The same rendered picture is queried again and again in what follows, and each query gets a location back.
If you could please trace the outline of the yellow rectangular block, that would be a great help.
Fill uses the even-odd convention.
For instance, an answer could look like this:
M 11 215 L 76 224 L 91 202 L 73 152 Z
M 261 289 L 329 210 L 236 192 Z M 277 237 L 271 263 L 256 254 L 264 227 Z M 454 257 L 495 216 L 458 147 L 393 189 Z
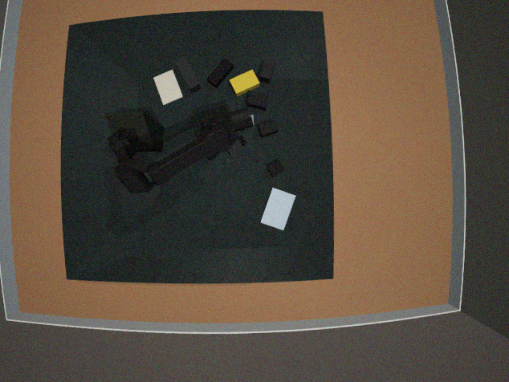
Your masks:
M 233 79 L 229 79 L 229 82 L 237 97 L 260 86 L 260 82 L 258 81 L 253 69 L 242 75 L 238 75 Z

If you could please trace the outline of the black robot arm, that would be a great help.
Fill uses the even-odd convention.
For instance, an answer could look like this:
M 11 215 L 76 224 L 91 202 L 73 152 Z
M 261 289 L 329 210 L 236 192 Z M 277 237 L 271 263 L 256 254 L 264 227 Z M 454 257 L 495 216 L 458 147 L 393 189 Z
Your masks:
M 119 165 L 115 175 L 130 193 L 147 193 L 154 186 L 165 184 L 169 178 L 210 154 L 227 151 L 231 156 L 239 154 L 246 146 L 246 139 L 237 136 L 237 131 L 253 126 L 249 108 L 241 108 L 229 115 L 213 116 L 201 123 L 198 138 L 166 156 L 160 161 L 133 159 L 136 154 L 132 147 L 139 144 L 135 128 L 120 128 L 108 137 L 108 145 L 117 155 Z M 149 181 L 147 173 L 153 181 Z

